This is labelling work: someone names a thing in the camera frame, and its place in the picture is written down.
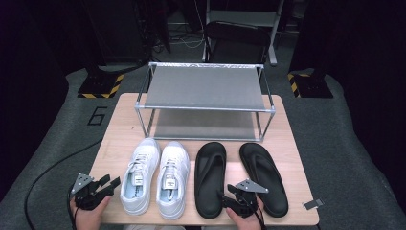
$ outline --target wooden table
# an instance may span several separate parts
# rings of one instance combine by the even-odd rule
[[[145,138],[139,119],[134,109],[138,94],[122,94],[114,110],[110,124],[101,142],[90,175],[99,180],[106,174],[111,179],[124,178],[124,173],[136,146]],[[272,96],[277,112],[262,143],[271,154],[281,174],[284,188],[289,202],[289,212],[283,218],[272,218],[264,212],[266,225],[316,225],[319,215],[316,209],[306,210],[303,203],[313,199],[305,176],[298,149],[290,128],[287,116],[279,96]],[[169,140],[158,140],[161,150]],[[110,204],[103,213],[102,222],[117,224],[155,224],[155,225],[233,225],[225,210],[214,219],[199,216],[194,204],[194,160],[199,149],[207,141],[182,140],[191,159],[191,173],[189,175],[186,193],[186,208],[183,216],[176,220],[167,220],[160,216],[156,204],[155,172],[151,183],[151,199],[146,213],[140,216],[128,215],[120,201],[120,189],[117,187]],[[236,185],[248,177],[238,155],[239,147],[244,142],[221,142],[227,150],[227,166],[225,175],[225,189],[227,184]]]

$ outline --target white sneaker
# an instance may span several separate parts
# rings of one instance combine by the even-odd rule
[[[191,162],[179,142],[169,142],[162,152],[156,202],[164,219],[178,219],[185,211],[186,183]]]
[[[141,215],[148,209],[151,179],[159,155],[159,145],[152,138],[144,139],[132,153],[120,191],[120,199],[128,214]]]

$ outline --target yellow and black hazard tape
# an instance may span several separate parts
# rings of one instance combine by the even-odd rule
[[[78,98],[89,98],[89,99],[94,99],[94,98],[114,98],[114,95],[116,95],[117,91],[119,90],[120,84],[122,83],[122,80],[124,78],[124,75],[120,75],[117,77],[116,82],[114,82],[114,86],[111,89],[110,93],[108,94],[78,94]]]
[[[289,79],[289,82],[290,82],[290,87],[292,88],[295,98],[301,98],[301,93],[299,92],[298,85],[296,85],[296,82],[295,82],[295,75],[299,75],[302,77],[310,77],[310,75],[308,75],[308,74],[288,74],[287,75],[287,78]]]

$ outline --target small device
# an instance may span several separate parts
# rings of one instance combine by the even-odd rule
[[[268,189],[263,188],[250,179],[241,181],[236,186],[229,184],[227,185],[227,189],[234,194],[236,199],[223,195],[223,207],[230,207],[243,218],[248,218],[257,211],[258,203],[256,193],[268,193]]]
[[[97,191],[100,186],[103,186],[110,181],[110,175],[105,175],[99,181],[93,180],[93,177],[79,173],[72,188],[71,194],[75,195],[76,205],[80,209],[95,209],[106,196],[114,195],[114,189],[121,184],[120,178],[117,177],[110,182],[110,185]]]

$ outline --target black flip-flop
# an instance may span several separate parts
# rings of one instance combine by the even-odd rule
[[[269,152],[256,143],[245,143],[239,149],[239,157],[250,178],[267,188],[267,194],[258,194],[264,210],[274,218],[286,215],[289,205],[281,176]]]
[[[218,142],[204,145],[196,155],[194,167],[194,202],[205,219],[216,218],[223,208],[226,149]]]

